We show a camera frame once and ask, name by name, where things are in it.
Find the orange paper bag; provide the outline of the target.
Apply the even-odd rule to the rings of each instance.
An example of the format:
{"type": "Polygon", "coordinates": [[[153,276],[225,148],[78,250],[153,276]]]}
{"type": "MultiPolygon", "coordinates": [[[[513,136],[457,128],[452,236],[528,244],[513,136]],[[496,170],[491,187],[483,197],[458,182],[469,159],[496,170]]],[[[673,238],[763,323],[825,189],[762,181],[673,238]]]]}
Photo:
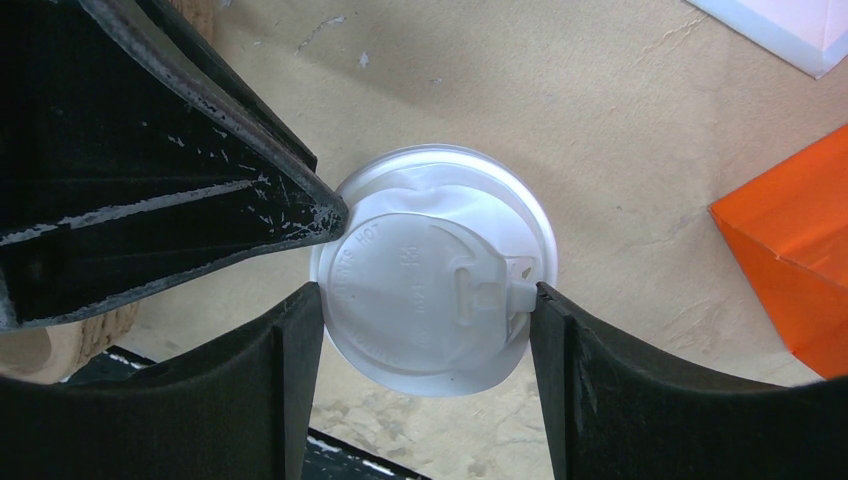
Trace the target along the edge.
{"type": "Polygon", "coordinates": [[[846,375],[846,127],[709,211],[786,348],[823,378],[846,375]]]}

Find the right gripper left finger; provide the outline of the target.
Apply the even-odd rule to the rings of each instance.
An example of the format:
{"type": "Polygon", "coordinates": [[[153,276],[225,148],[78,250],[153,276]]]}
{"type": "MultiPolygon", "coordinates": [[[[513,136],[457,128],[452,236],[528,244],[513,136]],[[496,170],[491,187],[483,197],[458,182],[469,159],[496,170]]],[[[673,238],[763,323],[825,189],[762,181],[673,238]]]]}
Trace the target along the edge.
{"type": "Polygon", "coordinates": [[[309,282],[119,381],[1,382],[5,479],[297,479],[323,341],[309,282]]]}

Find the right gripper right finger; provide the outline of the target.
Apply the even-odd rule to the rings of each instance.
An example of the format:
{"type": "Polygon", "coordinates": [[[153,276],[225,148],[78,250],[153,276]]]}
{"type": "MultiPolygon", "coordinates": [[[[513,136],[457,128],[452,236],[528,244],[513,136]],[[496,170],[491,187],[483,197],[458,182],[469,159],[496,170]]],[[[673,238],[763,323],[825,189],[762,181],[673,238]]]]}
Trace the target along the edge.
{"type": "Polygon", "coordinates": [[[530,343],[558,479],[843,479],[845,378],[784,387],[676,357],[540,284],[530,343]]]}

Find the white cup lid picked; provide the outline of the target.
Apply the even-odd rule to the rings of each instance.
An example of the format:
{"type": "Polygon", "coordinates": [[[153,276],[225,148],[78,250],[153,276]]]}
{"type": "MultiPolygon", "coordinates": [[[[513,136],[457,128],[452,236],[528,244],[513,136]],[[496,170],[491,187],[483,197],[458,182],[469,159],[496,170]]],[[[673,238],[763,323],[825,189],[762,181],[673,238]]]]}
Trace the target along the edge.
{"type": "Polygon", "coordinates": [[[395,391],[456,397],[508,378],[529,344],[539,283],[558,247],[531,189],[470,148],[418,145],[378,157],[338,187],[344,233],[316,246],[326,333],[395,391]]]}

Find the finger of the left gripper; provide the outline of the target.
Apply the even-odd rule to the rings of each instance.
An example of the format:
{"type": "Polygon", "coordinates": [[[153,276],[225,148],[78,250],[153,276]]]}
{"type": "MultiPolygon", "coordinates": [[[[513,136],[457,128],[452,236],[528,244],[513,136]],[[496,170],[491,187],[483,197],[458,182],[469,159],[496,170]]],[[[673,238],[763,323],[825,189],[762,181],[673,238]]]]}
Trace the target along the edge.
{"type": "Polygon", "coordinates": [[[339,238],[316,163],[171,3],[3,2],[2,330],[339,238]]]}
{"type": "Polygon", "coordinates": [[[137,5],[195,66],[244,107],[256,122],[288,147],[309,170],[316,169],[317,157],[214,49],[214,1],[139,0],[137,5]]]}

